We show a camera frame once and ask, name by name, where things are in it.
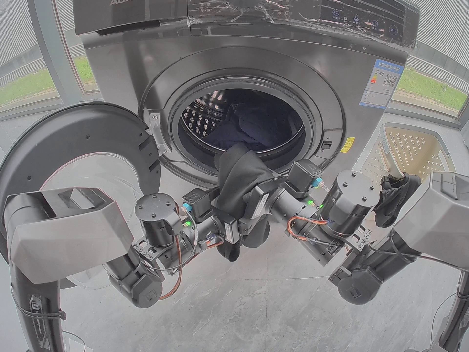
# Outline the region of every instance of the metal bracket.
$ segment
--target metal bracket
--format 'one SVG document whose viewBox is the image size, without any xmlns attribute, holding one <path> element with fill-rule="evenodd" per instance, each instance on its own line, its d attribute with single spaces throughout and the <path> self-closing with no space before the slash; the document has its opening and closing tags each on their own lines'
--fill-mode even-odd
<svg viewBox="0 0 469 352">
<path fill-rule="evenodd" d="M 372 230 L 367 230 L 365 227 L 360 226 L 352 236 L 345 238 L 345 242 L 353 249 L 361 251 L 365 245 L 370 245 L 369 238 L 371 233 Z"/>
<path fill-rule="evenodd" d="M 149 135 L 153 136 L 158 146 L 158 156 L 171 152 L 171 148 L 166 144 L 161 131 L 161 115 L 150 114 L 149 115 L 149 129 L 146 131 Z"/>
</svg>

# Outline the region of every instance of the warning sticker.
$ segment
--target warning sticker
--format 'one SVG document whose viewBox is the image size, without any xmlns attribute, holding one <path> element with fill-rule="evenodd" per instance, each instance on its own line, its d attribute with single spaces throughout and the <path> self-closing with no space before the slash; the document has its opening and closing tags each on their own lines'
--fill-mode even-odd
<svg viewBox="0 0 469 352">
<path fill-rule="evenodd" d="M 348 137 L 347 140 L 345 141 L 344 147 L 341 150 L 341 153 L 346 153 L 347 151 L 349 151 L 354 141 L 355 141 L 355 137 Z"/>
<path fill-rule="evenodd" d="M 376 60 L 360 105 L 385 109 L 403 70 L 402 65 L 380 59 Z"/>
</svg>

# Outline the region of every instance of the washing machine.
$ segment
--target washing machine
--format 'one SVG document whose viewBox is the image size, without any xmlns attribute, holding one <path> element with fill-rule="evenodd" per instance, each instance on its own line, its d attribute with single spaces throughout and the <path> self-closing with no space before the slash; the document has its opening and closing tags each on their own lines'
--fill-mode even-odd
<svg viewBox="0 0 469 352">
<path fill-rule="evenodd" d="M 0 205 L 100 187 L 128 221 L 161 165 L 187 185 L 163 175 L 180 199 L 215 185 L 217 156 L 240 141 L 276 173 L 308 158 L 331 183 L 378 124 L 419 22 L 403 0 L 73 0 L 73 14 L 104 103 L 30 127 L 0 167 Z"/>
<path fill-rule="evenodd" d="M 351 168 L 419 21 L 402 0 L 73 0 L 73 9 L 104 100 L 147 123 L 164 167 L 206 187 L 232 144 L 219 125 L 239 105 L 261 106 L 264 118 L 247 119 L 254 130 L 281 131 L 252 146 L 277 173 L 299 158 L 330 181 Z"/>
</svg>

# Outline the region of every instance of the black garment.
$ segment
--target black garment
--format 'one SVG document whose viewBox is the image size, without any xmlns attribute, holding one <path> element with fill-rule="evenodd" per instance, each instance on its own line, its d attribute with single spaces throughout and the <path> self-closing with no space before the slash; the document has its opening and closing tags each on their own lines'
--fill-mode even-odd
<svg viewBox="0 0 469 352">
<path fill-rule="evenodd" d="M 279 104 L 246 91 L 230 91 L 227 97 L 236 102 L 230 104 L 225 120 L 203 138 L 212 146 L 227 150 L 243 143 L 250 150 L 267 150 L 286 142 L 302 126 L 298 114 L 286 103 Z"/>
<path fill-rule="evenodd" d="M 236 219 L 240 219 L 246 210 L 245 195 L 254 187 L 273 179 L 272 172 L 253 151 L 249 151 L 243 144 L 236 144 L 217 158 L 218 186 L 220 196 L 216 207 L 225 211 Z M 236 261 L 239 257 L 241 245 L 249 248 L 260 246 L 269 236 L 270 225 L 267 216 L 261 218 L 248 236 L 236 244 L 225 241 L 217 249 L 229 261 Z"/>
<path fill-rule="evenodd" d="M 379 202 L 373 209 L 376 213 L 375 222 L 378 227 L 389 227 L 397 218 L 404 203 L 422 183 L 417 175 L 409 175 L 404 172 L 404 178 L 398 179 L 392 175 L 381 179 L 382 191 L 379 194 Z"/>
</svg>

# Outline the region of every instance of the cable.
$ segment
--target cable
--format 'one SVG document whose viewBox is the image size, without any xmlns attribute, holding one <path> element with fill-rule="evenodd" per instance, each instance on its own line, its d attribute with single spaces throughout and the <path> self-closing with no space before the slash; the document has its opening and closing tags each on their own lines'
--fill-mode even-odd
<svg viewBox="0 0 469 352">
<path fill-rule="evenodd" d="M 62 330 L 62 332 L 63 332 L 64 334 L 73 335 L 74 337 L 77 337 L 78 339 L 80 339 L 80 341 L 83 343 L 83 347 L 85 348 L 85 349 L 83 349 L 83 352 L 86 351 L 86 344 L 85 344 L 85 341 L 84 341 L 82 338 L 80 338 L 77 334 L 74 334 L 73 332 L 69 332 L 69 331 L 65 331 L 65 330 Z"/>
<path fill-rule="evenodd" d="M 22 308 L 21 305 L 16 300 L 15 294 L 13 293 L 13 285 L 11 283 L 10 283 L 10 291 L 11 291 L 11 297 L 13 297 L 13 301 L 15 302 L 16 307 L 25 316 L 39 319 L 39 320 L 55 320 L 58 318 L 62 320 L 67 320 L 67 316 L 65 312 L 61 309 L 59 309 L 59 311 L 56 313 L 34 313 L 34 312 L 30 312 L 29 310 Z"/>
<path fill-rule="evenodd" d="M 179 246 L 179 236 L 176 235 L 176 245 L 177 245 L 177 256 L 179 259 L 179 264 L 182 263 L 182 255 L 181 255 L 181 247 Z M 179 269 L 179 276 L 177 278 L 176 284 L 174 285 L 173 289 L 170 290 L 166 295 L 163 295 L 160 297 L 160 300 L 165 300 L 168 297 L 173 296 L 173 294 L 176 293 L 176 291 L 179 288 L 179 285 L 181 284 L 181 279 L 182 279 L 182 267 Z"/>
<path fill-rule="evenodd" d="M 192 225 L 194 226 L 194 248 L 192 249 L 192 253 L 191 253 L 191 255 L 189 255 L 189 258 L 187 258 L 183 263 L 180 263 L 177 266 L 169 267 L 169 268 L 153 267 L 153 266 L 151 266 L 150 262 L 143 260 L 145 266 L 150 267 L 151 269 L 156 270 L 156 271 L 172 271 L 172 270 L 176 270 L 177 268 L 184 267 L 187 263 L 189 263 L 189 261 L 194 256 L 194 253 L 196 252 L 196 247 L 197 247 L 197 243 L 198 243 L 198 240 L 197 240 L 198 239 L 198 229 L 197 229 L 197 224 L 194 221 L 194 219 L 192 218 L 192 216 L 190 215 L 190 213 L 188 213 L 186 211 L 186 215 L 192 221 Z"/>
<path fill-rule="evenodd" d="M 305 218 L 304 216 L 298 216 L 298 215 L 295 215 L 295 216 L 292 216 L 289 220 L 288 220 L 288 223 L 287 223 L 287 231 L 288 233 L 290 233 L 291 236 L 293 236 L 294 238 L 298 238 L 302 241 L 309 241 L 311 243 L 317 243 L 319 245 L 331 245 L 330 243 L 326 242 L 326 241 L 321 241 L 321 240 L 318 240 L 316 238 L 307 238 L 305 236 L 300 236 L 300 235 L 296 235 L 295 232 L 293 232 L 292 230 L 292 226 L 291 226 L 291 222 L 293 220 L 304 220 L 304 221 L 307 221 L 308 223 L 312 223 L 312 224 L 327 224 L 326 221 L 324 220 L 316 220 L 316 219 L 310 219 L 310 218 Z"/>
<path fill-rule="evenodd" d="M 443 306 L 443 304 L 449 300 L 451 297 L 453 297 L 454 295 L 456 294 L 456 292 L 454 292 L 452 295 L 449 295 L 447 298 L 445 298 L 443 300 L 443 302 L 440 304 L 440 306 L 437 308 L 437 311 L 435 312 L 435 315 L 433 316 L 433 321 L 431 321 L 431 333 L 430 333 L 430 348 L 431 348 L 431 343 L 433 342 L 433 325 L 435 323 L 435 318 L 437 316 L 437 313 L 438 313 L 438 310 Z"/>
<path fill-rule="evenodd" d="M 438 258 L 433 258 L 433 257 L 428 257 L 428 256 L 425 256 L 425 255 L 413 255 L 413 254 L 407 254 L 407 253 L 394 253 L 394 252 L 387 252 L 385 250 L 379 250 L 379 249 L 375 249 L 373 247 L 370 246 L 370 249 L 376 253 L 382 253 L 382 254 L 387 254 L 387 255 L 397 255 L 397 256 L 404 256 L 404 257 L 411 257 L 411 258 L 423 258 L 424 260 L 429 260 L 429 261 L 434 261 L 434 262 L 438 262 L 438 263 L 443 263 L 444 265 L 447 265 L 449 267 L 452 267 L 452 268 L 456 268 L 458 270 L 461 270 L 461 271 L 464 271 L 465 273 L 469 273 L 469 270 L 467 270 L 466 268 L 462 268 L 462 267 L 459 267 L 459 266 L 456 266 L 456 265 L 453 265 L 452 263 L 448 263 L 448 262 L 445 262 L 445 261 L 442 261 L 442 260 L 439 260 Z"/>
</svg>

